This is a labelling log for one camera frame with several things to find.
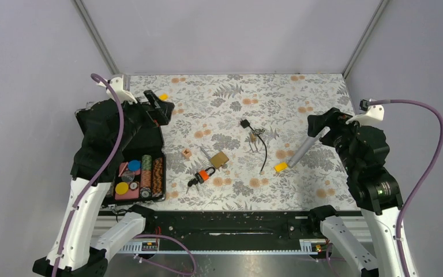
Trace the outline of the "large brass padlock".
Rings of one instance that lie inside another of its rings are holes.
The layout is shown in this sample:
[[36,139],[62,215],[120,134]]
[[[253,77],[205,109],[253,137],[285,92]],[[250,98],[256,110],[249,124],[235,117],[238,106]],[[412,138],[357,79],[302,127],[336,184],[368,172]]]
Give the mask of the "large brass padlock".
[[201,152],[208,158],[209,162],[215,169],[226,169],[229,162],[228,156],[223,152],[218,152],[216,155],[207,153],[203,147],[200,147]]

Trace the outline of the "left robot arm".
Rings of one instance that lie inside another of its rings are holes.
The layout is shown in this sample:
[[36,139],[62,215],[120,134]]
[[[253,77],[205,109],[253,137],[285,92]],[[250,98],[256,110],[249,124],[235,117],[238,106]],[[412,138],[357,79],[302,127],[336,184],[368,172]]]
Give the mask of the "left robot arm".
[[156,229],[152,210],[134,205],[98,239],[93,230],[99,211],[122,163],[144,155],[163,158],[162,126],[171,121],[175,105],[152,91],[146,101],[108,99],[76,111],[84,135],[71,169],[70,193],[61,229],[47,256],[36,260],[41,276],[103,276],[108,262],[135,236]]

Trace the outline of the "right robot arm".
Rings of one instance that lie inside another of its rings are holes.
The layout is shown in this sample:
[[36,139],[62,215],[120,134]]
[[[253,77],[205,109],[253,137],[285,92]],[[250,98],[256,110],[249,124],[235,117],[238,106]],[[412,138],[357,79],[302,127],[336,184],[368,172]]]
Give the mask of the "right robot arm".
[[352,116],[332,108],[310,115],[308,135],[338,154],[347,174],[347,186],[366,221],[374,247],[371,254],[350,232],[331,205],[310,211],[308,230],[325,237],[351,266],[355,276],[418,276],[403,224],[398,223],[404,201],[399,184],[384,167],[389,145],[382,130],[361,125]]

